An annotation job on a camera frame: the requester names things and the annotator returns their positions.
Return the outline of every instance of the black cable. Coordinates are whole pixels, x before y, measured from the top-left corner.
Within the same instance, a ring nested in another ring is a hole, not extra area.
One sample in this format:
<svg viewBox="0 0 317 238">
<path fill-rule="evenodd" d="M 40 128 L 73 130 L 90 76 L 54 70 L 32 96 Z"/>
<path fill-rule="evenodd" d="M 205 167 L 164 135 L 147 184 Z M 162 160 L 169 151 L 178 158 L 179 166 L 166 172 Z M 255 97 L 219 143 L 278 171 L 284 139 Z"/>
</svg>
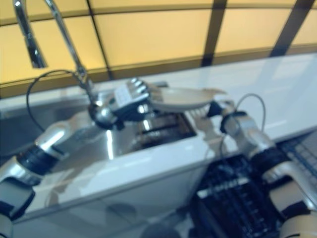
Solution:
<svg viewBox="0 0 317 238">
<path fill-rule="evenodd" d="M 66 69 L 57 69 L 57 70 L 52 70 L 46 73 L 41 74 L 40 76 L 38 76 L 37 78 L 34 79 L 34 81 L 29 85 L 28 90 L 26 92 L 26 110 L 31 118 L 31 120 L 34 122 L 34 124 L 41 130 L 41 131 L 45 131 L 45 129 L 36 121 L 36 119 L 34 118 L 31 108 L 30 108 L 30 102 L 29 102 L 29 96 L 31 93 L 31 90 L 33 88 L 33 86 L 43 77 L 46 77 L 52 73 L 57 73 L 57 72 L 64 72 L 64 73 L 70 73 L 79 83 L 79 85 L 84 88 L 89 96 L 89 100 L 90 102 L 92 102 L 92 95 L 90 95 L 90 93 L 88 92 L 87 86 L 85 85 L 85 83 L 76 75 L 75 72 L 70 71 L 70 70 L 66 70 Z"/>
</svg>

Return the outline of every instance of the faucet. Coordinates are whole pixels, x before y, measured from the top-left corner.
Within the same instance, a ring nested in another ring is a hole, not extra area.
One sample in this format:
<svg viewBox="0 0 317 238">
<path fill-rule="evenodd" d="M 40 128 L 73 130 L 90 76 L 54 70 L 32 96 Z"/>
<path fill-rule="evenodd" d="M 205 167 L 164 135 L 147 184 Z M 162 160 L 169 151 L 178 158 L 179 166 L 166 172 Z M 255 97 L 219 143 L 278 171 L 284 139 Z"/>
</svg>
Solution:
<svg viewBox="0 0 317 238">
<path fill-rule="evenodd" d="M 58 10 L 56 4 L 53 0 L 44 0 L 48 7 L 51 10 L 53 17 L 55 18 L 60 32 L 64 38 L 64 41 L 68 47 L 68 50 L 75 61 L 76 64 L 76 74 L 79 79 L 85 84 L 87 93 L 92 95 L 93 84 L 90 80 L 87 70 L 81 63 L 74 44 L 69 36 L 67 28 L 64 24 L 63 18 Z M 44 56 L 40 50 L 40 47 L 35 39 L 34 33 L 32 31 L 27 13 L 26 13 L 26 4 L 25 0 L 13 0 L 13 7 L 16 15 L 17 22 L 20 26 L 22 34 L 24 36 L 24 41 L 30 56 L 31 64 L 33 68 L 45 68 L 47 67 L 47 63 L 44 59 Z"/>
</svg>

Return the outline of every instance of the white countertop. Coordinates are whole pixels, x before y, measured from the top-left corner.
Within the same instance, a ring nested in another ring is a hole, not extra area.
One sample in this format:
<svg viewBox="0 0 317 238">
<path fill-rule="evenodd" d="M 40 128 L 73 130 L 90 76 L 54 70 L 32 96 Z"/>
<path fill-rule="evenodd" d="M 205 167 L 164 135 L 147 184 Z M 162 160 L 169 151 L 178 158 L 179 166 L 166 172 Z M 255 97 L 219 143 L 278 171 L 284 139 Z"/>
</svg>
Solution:
<svg viewBox="0 0 317 238">
<path fill-rule="evenodd" d="M 228 92 L 235 101 L 246 93 L 257 93 L 265 101 L 265 132 L 273 140 L 281 140 L 317 126 L 317 54 L 244 61 L 141 79 L 148 82 L 166 81 L 170 87 L 178 88 L 219 88 Z M 98 88 L 114 88 L 122 82 L 100 83 Z M 36 104 L 44 98 L 62 100 L 80 93 L 77 87 L 52 90 L 34 94 L 31 101 Z M 0 109 L 20 107 L 24 100 L 22 96 L 3 99 Z M 240 108 L 261 125 L 263 112 L 258 101 L 247 99 Z M 74 169 L 67 169 L 48 175 L 35 187 L 37 195 L 27 213 L 78 198 L 91 199 L 107 191 L 209 163 L 215 158 L 215 153 L 208 150 L 208 144 L 218 145 L 220 120 L 212 119 L 215 129 L 205 134 L 196 127 L 192 115 L 187 113 L 198 133 L 195 137 L 127 154 L 112 161 L 97 161 L 76 173 Z M 230 139 L 225 142 L 230 152 L 236 150 Z"/>
</svg>

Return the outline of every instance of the sink basin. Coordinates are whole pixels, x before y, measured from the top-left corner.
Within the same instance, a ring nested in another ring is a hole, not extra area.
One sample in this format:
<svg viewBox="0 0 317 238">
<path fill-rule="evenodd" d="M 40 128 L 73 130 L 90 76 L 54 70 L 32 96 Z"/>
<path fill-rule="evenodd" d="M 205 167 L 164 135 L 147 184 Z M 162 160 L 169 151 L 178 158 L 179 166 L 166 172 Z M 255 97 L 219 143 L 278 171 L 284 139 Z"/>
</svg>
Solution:
<svg viewBox="0 0 317 238">
<path fill-rule="evenodd" d="M 80 96 L 32 106 L 31 110 L 39 124 L 46 128 L 56 121 L 68 119 L 86 110 L 88 103 L 86 96 Z M 0 165 L 12 155 L 28 148 L 41 134 L 25 108 L 1 112 L 0 128 Z M 97 141 L 87 144 L 59 163 L 53 172 L 85 166 L 96 160 L 112 160 L 120 155 L 194 135 L 194 130 L 183 114 L 151 114 L 141 122 L 126 122 L 121 131 L 105 131 Z"/>
</svg>

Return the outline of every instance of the white cabinet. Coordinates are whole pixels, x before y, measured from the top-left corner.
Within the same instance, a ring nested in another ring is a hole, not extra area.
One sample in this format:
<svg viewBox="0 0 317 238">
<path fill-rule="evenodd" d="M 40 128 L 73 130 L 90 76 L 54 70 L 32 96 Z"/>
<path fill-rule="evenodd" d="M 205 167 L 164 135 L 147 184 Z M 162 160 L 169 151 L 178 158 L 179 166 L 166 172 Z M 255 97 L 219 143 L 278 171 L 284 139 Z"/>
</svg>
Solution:
<svg viewBox="0 0 317 238">
<path fill-rule="evenodd" d="M 186 205 L 205 167 L 140 183 L 82 205 L 14 225 L 14 238 L 101 238 Z"/>
</svg>

